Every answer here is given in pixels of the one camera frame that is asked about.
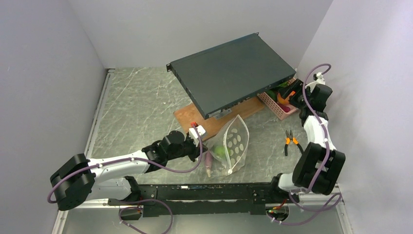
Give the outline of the purple fake eggplant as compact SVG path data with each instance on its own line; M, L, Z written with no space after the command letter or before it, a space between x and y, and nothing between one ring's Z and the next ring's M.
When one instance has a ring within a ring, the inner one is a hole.
M284 112L286 112L286 113L290 112L291 109L288 106L283 105L281 103L277 103L277 104Z

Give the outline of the bumpy green fake fruit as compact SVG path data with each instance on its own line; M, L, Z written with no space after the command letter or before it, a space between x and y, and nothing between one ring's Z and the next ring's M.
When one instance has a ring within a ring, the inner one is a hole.
M215 146L214 153L218 159L226 158L226 153L228 152L228 148L226 146Z

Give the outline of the clear zip top bag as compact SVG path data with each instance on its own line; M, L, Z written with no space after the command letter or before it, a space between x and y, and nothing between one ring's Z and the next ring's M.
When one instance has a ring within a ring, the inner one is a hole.
M207 147L213 158L220 163L218 166L220 175L231 175L245 165L249 138L250 134L245 121L237 115L227 122L217 135L207 141ZM218 159L213 151L215 146L221 145L228 148L224 159Z

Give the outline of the green fake lettuce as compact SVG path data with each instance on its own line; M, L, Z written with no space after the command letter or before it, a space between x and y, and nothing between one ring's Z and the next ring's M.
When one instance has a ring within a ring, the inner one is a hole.
M285 88L288 87L293 81L289 80L277 86L277 88Z

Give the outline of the red orange fake peach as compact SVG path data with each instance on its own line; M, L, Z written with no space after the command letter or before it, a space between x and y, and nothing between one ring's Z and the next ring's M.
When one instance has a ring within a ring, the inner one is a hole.
M283 98L283 97L280 95L280 93L278 93L278 94L277 94L277 102L278 102L279 104L282 104L282 105L285 105L285 106L290 105L290 97L291 97L291 96L287 96L286 98Z

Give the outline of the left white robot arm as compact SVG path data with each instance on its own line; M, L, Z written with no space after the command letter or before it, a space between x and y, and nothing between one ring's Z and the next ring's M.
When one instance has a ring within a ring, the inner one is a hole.
M146 174L164 169L171 160L198 158L207 151L203 140L207 135L202 126L190 128L187 134L171 131L162 140L133 153L110 158L86 158L84 153L72 156L50 177L52 190L47 201L57 204L60 211L71 210L83 202L95 199L117 199L135 204L142 196L134 174Z

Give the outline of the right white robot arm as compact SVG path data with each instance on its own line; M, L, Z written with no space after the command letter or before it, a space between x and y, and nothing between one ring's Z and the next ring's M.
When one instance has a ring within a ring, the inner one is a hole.
M333 145L328 133L328 116L324 109L332 89L323 82L304 85L295 80L280 89L281 97L300 109L301 124L307 134L308 144L290 174L278 174L268 189L274 202L289 199L290 192L309 190L315 194L329 195L333 190L345 162L345 154Z

